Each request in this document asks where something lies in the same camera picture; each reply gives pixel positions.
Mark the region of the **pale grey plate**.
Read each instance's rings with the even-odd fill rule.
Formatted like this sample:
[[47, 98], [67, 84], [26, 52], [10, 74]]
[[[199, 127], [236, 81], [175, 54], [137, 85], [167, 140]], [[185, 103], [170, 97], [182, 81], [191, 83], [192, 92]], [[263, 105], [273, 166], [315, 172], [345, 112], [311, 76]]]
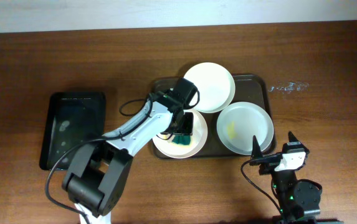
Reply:
[[274, 125], [266, 110], [244, 101], [233, 103], [221, 111], [216, 131], [226, 148], [245, 156], [252, 153], [253, 137], [256, 137], [262, 152], [270, 147], [274, 138]]

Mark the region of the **white plate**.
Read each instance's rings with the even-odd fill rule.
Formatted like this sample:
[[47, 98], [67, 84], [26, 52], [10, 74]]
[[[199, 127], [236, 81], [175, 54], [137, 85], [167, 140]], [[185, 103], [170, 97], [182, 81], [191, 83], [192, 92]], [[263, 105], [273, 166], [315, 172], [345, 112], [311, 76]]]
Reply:
[[231, 73], [222, 65], [204, 62], [191, 67], [184, 78], [199, 90], [200, 100], [194, 107], [202, 113], [217, 113], [233, 100], [236, 86]]
[[152, 139], [153, 144], [164, 156], [173, 159], [184, 159], [197, 154], [205, 145], [208, 135], [207, 123], [203, 115], [192, 109], [194, 114], [193, 134], [188, 146], [172, 143], [175, 135], [159, 134]]

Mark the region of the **green and yellow sponge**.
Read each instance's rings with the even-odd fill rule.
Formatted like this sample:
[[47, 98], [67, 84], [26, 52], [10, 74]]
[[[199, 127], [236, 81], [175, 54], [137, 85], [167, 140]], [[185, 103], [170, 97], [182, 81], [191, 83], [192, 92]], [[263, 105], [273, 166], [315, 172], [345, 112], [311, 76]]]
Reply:
[[171, 142], [181, 146], [188, 146], [191, 141], [191, 135], [175, 135]]

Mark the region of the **white plate back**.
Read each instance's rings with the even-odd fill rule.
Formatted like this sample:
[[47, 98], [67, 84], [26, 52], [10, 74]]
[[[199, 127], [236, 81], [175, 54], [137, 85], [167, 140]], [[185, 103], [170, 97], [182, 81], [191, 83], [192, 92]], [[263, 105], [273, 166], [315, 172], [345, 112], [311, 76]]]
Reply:
[[202, 113], [217, 113], [233, 100], [236, 86], [231, 73], [222, 65], [204, 62], [191, 67], [184, 78], [199, 90], [200, 100], [194, 107]]

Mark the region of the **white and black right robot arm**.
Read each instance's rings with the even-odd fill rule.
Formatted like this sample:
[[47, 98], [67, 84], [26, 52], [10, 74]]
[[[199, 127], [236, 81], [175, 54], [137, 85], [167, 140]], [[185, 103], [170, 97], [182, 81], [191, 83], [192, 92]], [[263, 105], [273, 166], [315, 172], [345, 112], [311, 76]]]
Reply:
[[320, 214], [322, 186], [308, 179], [298, 179], [300, 170], [310, 153], [292, 132], [288, 133], [288, 143], [276, 154], [263, 155], [257, 138], [252, 140], [252, 154], [244, 164], [259, 166], [260, 175], [272, 177], [270, 186], [273, 196], [267, 197], [277, 207], [280, 216], [277, 223], [317, 223]]

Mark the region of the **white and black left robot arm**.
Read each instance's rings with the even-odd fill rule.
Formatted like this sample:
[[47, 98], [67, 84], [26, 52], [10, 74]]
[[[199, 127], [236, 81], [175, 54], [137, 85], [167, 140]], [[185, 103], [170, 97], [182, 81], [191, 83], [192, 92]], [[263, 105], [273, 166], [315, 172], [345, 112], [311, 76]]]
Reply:
[[66, 152], [74, 157], [62, 188], [81, 223], [110, 222], [110, 212], [124, 191], [134, 156], [154, 137], [179, 124], [198, 96], [197, 92], [150, 93], [125, 124]]

